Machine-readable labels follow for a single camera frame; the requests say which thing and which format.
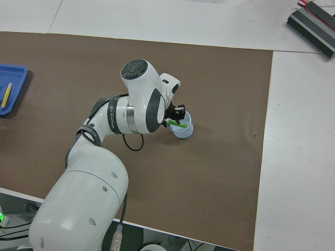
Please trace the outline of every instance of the white tabletop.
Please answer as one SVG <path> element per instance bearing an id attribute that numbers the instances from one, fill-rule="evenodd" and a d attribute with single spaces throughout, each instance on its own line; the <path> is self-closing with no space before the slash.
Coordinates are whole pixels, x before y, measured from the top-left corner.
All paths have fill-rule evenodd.
<path id="1" fill-rule="evenodd" d="M 335 13 L 334 0 L 316 3 Z M 289 0 L 0 0 L 0 31 L 274 50 L 254 250 L 332 250 L 335 61 L 286 25 L 296 9 Z"/>

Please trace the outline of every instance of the white robot link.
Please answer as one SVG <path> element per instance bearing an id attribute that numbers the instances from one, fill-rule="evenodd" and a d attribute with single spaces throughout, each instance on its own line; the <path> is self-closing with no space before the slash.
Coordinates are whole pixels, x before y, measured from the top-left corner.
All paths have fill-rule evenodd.
<path id="1" fill-rule="evenodd" d="M 121 160 L 101 147 L 111 134 L 152 133 L 185 116 L 171 103 L 180 81 L 159 75 L 146 60 L 121 69 L 128 95 L 104 97 L 79 128 L 66 158 L 66 170 L 38 210 L 29 241 L 39 251 L 101 251 L 104 235 L 128 188 Z"/>

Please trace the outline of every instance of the yellow pen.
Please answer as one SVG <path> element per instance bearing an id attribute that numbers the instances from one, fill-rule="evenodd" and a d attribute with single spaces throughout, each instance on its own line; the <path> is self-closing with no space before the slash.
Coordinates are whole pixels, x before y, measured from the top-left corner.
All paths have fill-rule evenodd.
<path id="1" fill-rule="evenodd" d="M 5 108 L 5 106 L 6 106 L 6 104 L 7 104 L 7 101 L 8 101 L 8 97 L 9 97 L 10 91 L 11 91 L 11 89 L 12 89 L 12 86 L 13 86 L 12 83 L 9 83 L 9 84 L 8 84 L 8 87 L 7 87 L 5 96 L 4 96 L 4 100 L 2 100 L 1 108 Z"/>

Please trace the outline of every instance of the brown table surface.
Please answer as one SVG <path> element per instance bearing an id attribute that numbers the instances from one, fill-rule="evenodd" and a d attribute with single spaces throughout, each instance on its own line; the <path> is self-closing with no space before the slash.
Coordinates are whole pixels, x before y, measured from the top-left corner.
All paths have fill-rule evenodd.
<path id="1" fill-rule="evenodd" d="M 95 101 L 126 93 L 121 67 L 147 59 L 181 80 L 173 102 L 185 104 L 194 133 L 180 140 L 161 127 L 140 152 L 121 135 L 105 139 L 129 174 L 125 220 L 253 249 L 272 51 L 10 32 L 0 42 L 0 63 L 29 70 L 0 118 L 0 187 L 44 198 Z"/>

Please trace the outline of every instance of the blue plastic tray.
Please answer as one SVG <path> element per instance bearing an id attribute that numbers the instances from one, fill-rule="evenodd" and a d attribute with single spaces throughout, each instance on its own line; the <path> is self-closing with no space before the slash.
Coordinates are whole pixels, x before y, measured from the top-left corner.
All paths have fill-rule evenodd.
<path id="1" fill-rule="evenodd" d="M 24 66 L 0 64 L 0 115 L 5 115 L 12 111 L 26 77 L 27 68 Z M 10 91 L 5 108 L 1 108 L 1 103 L 9 83 L 13 84 L 12 90 Z"/>

